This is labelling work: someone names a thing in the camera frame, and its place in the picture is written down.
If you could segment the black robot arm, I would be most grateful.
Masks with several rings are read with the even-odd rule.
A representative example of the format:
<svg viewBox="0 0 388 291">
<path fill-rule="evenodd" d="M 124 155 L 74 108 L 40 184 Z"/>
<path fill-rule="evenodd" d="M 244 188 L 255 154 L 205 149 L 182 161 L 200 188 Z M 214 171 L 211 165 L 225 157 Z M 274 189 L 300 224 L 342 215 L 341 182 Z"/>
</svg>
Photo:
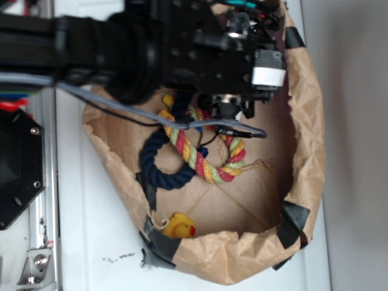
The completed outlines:
<svg viewBox="0 0 388 291">
<path fill-rule="evenodd" d="M 245 109 L 269 101 L 284 84 L 286 63 L 267 31 L 275 9 L 226 1 L 226 23 L 210 1 L 126 1 L 106 21 L 1 15 L 1 88 L 65 82 L 101 85 L 124 104 L 146 102 L 160 87 L 231 96 Z"/>
</svg>

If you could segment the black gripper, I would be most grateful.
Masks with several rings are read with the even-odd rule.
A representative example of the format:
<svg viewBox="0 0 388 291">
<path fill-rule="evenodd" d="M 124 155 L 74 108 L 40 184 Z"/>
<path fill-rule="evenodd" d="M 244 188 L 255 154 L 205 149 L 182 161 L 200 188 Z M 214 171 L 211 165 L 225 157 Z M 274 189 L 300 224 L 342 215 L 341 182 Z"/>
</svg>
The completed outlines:
<svg viewBox="0 0 388 291">
<path fill-rule="evenodd" d="M 164 85 L 199 94 L 218 118 L 255 114 L 283 86 L 286 65 L 272 30 L 277 8 L 263 1 L 160 1 Z"/>
</svg>

